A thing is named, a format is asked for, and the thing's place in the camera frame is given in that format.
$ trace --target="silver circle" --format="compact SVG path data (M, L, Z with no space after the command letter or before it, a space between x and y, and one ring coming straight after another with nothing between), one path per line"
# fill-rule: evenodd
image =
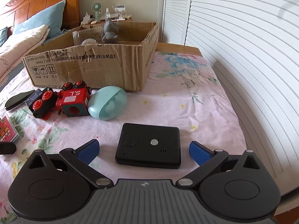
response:
M101 185L101 186L106 186L106 185L108 185L110 183L111 183L111 180L107 179L107 178L100 178L100 179L96 180L96 184L97 185Z
M180 186L190 186L193 184L193 181L191 179L180 179L178 183Z
M150 141L150 143L151 143L153 146L156 146L156 145L158 145L158 140L157 140L157 139L152 139L152 140Z

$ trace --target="small desk fan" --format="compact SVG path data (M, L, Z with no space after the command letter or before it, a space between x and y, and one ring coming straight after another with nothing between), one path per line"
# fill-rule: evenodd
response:
M99 2L94 2L92 4L92 11L95 12L95 21L99 21L100 17L102 16L102 13L99 11L102 9L102 4Z

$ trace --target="pink bedsheet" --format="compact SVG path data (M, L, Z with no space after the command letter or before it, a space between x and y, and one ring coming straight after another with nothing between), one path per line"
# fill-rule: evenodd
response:
M0 116L4 104L18 92L34 89L25 69L0 92ZM128 93L128 106L118 118L100 121L88 117L67 118L52 114L49 120L35 119L25 106L9 116L22 139L14 155L0 156L0 218L13 218L7 199L10 184L32 151L58 153L66 147L77 148L95 138L100 154L90 164L116 183L118 178L178 180L198 165L189 156L189 144L196 140L214 150L242 154L246 149L238 118L214 71L200 56L156 52L142 92ZM174 126L180 129L181 167L144 168L115 162L123 123Z

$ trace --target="crosshair logo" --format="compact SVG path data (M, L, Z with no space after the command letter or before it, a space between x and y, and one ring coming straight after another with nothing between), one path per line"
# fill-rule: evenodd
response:
M148 183L148 182L143 182L143 183L140 184L140 185L142 185L143 187L147 187L147 186L149 186L149 183Z

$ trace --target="teal egg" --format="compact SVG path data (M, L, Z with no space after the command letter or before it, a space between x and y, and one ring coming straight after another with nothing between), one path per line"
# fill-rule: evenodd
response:
M128 103L128 97L120 87L107 86L97 91L88 101L89 114L100 120L119 116Z

